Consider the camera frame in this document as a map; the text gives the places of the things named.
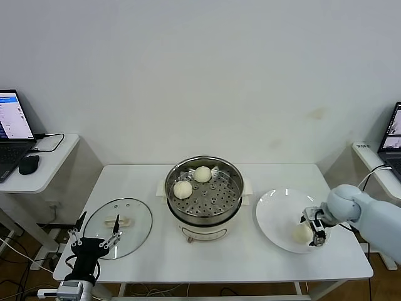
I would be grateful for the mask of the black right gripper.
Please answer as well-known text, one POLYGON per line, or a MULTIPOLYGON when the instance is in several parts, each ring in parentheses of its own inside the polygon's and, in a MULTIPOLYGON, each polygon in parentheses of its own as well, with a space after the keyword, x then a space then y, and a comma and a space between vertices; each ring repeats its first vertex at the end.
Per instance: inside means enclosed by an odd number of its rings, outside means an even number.
MULTIPOLYGON (((304 223, 306 221, 306 216, 303 214, 300 223, 304 223)), ((326 241, 326 228, 327 224, 325 223, 325 213, 319 207, 312 207, 310 209, 310 228, 313 232, 312 241, 309 243, 309 246, 321 247, 325 244, 326 241)))

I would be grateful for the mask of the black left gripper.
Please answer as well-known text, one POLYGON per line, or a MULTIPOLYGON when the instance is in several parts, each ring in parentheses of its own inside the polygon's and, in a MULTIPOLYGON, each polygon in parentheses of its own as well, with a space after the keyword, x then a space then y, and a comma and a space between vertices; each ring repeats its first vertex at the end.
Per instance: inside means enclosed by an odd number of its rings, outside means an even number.
POLYGON ((107 255, 107 249, 115 246, 120 241, 120 215, 118 214, 109 239, 87 238, 80 236, 87 212, 84 211, 77 219, 74 227, 68 230, 68 235, 73 243, 71 250, 75 256, 75 263, 70 273, 70 278, 98 278, 100 276, 100 264, 98 260, 107 255))

